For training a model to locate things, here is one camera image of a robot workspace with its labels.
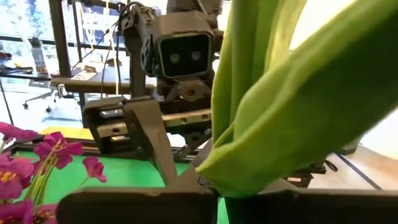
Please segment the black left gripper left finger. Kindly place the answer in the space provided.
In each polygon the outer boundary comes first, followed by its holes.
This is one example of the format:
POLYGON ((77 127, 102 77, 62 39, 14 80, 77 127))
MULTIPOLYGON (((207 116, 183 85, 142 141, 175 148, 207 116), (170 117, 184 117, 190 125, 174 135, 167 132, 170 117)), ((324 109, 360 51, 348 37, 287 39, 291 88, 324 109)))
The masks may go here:
POLYGON ((218 196, 195 168, 211 151, 208 141, 188 168, 164 187, 87 187, 64 198, 58 224, 216 224, 218 196))

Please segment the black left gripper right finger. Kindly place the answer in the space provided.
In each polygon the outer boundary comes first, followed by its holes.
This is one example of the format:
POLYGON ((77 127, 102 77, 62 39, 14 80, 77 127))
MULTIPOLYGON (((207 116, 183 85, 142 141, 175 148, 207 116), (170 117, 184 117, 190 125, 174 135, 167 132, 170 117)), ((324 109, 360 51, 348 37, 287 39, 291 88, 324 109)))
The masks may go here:
POLYGON ((277 180, 225 199, 230 224, 398 224, 398 190, 306 189, 277 180))

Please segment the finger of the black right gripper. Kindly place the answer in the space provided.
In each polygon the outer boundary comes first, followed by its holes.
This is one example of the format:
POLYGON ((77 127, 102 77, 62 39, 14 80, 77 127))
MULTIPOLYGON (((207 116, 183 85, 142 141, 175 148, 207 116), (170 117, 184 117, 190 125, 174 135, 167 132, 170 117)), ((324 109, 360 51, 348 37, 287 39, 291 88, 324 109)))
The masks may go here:
POLYGON ((177 170, 159 102, 153 98, 128 100, 122 111, 133 148, 144 153, 165 185, 172 183, 177 170))

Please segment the magenta artificial flower bunch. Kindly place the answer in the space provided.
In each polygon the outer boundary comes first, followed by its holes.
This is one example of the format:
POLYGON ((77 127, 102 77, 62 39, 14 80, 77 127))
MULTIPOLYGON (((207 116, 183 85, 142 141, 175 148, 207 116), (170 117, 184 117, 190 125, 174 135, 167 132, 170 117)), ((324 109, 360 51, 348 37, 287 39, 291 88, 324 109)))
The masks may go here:
POLYGON ((4 151, 12 140, 33 141, 39 134, 0 122, 0 224, 58 224, 56 203, 45 204, 54 169, 62 170, 83 154, 80 142, 68 142, 61 132, 46 134, 34 147, 37 161, 4 151))

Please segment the green tulip stem with leaves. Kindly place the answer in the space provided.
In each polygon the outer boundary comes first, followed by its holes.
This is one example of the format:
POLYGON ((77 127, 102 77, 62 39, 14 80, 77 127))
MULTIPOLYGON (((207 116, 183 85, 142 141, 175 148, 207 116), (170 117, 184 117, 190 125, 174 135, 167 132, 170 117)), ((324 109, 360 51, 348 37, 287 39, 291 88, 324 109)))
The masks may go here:
POLYGON ((398 0, 356 0, 246 93, 233 139, 197 167, 245 197, 337 151, 398 108, 398 0))

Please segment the white label sheet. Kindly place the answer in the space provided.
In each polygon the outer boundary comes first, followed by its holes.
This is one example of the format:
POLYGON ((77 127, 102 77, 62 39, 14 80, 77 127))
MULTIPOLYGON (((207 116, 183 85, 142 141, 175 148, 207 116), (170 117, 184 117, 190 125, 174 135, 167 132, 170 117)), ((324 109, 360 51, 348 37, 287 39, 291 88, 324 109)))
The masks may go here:
POLYGON ((80 73, 77 73, 75 76, 71 78, 71 80, 80 80, 80 81, 87 81, 94 76, 96 76, 97 73, 95 72, 87 72, 87 71, 81 71, 80 73))

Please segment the dark office chair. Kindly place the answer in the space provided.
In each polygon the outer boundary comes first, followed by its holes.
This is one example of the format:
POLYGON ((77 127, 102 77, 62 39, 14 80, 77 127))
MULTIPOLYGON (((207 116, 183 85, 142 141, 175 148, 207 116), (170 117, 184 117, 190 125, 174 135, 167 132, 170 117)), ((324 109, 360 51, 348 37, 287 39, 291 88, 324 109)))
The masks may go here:
POLYGON ((35 96, 33 98, 29 98, 28 100, 25 100, 25 102, 23 103, 23 107, 25 110, 27 110, 29 108, 28 102, 30 102, 30 101, 34 101, 34 100, 38 100, 38 99, 45 100, 46 98, 50 97, 53 100, 53 102, 56 103, 57 98, 63 98, 67 93, 65 90, 64 84, 51 84, 51 81, 31 80, 29 82, 29 86, 45 88, 45 89, 48 89, 48 91, 39 96, 35 96))

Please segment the grey drink bottle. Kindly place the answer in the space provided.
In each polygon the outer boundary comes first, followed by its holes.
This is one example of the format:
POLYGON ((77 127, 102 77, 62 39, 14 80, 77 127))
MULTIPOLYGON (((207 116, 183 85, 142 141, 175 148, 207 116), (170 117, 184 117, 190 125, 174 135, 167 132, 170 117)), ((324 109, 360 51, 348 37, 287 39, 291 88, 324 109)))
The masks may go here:
POLYGON ((47 73, 45 57, 42 51, 42 42, 37 37, 33 37, 30 41, 30 44, 32 46, 31 51, 34 58, 36 71, 38 73, 47 73))

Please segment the black pegboard desk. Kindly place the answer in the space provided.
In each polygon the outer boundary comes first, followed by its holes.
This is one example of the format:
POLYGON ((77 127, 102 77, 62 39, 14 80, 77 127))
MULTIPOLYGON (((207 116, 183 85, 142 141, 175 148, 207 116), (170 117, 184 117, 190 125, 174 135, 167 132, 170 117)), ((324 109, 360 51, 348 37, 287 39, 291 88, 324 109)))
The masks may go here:
POLYGON ((50 81, 52 77, 48 74, 41 74, 34 71, 32 67, 22 68, 0 68, 1 78, 18 78, 34 81, 50 81))

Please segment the black table frame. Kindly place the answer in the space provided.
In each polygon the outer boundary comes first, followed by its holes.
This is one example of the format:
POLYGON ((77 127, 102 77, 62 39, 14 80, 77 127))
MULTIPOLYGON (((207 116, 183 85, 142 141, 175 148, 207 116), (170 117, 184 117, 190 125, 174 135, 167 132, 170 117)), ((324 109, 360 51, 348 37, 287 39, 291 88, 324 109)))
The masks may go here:
POLYGON ((44 139, 44 137, 45 136, 40 136, 31 141, 17 140, 8 148, 8 150, 12 152, 34 152, 39 156, 40 160, 45 159, 51 152, 57 156, 95 156, 118 159, 135 159, 141 161, 149 160, 143 150, 102 154, 96 147, 94 140, 51 140, 44 139))

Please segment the black desk post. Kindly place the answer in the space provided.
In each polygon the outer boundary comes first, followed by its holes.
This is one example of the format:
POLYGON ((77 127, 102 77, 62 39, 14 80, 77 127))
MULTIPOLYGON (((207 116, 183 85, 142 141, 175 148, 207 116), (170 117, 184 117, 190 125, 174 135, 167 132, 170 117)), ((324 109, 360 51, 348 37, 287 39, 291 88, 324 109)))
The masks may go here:
POLYGON ((48 2, 60 76, 70 77, 72 72, 68 56, 68 42, 65 32, 62 0, 48 0, 48 2))

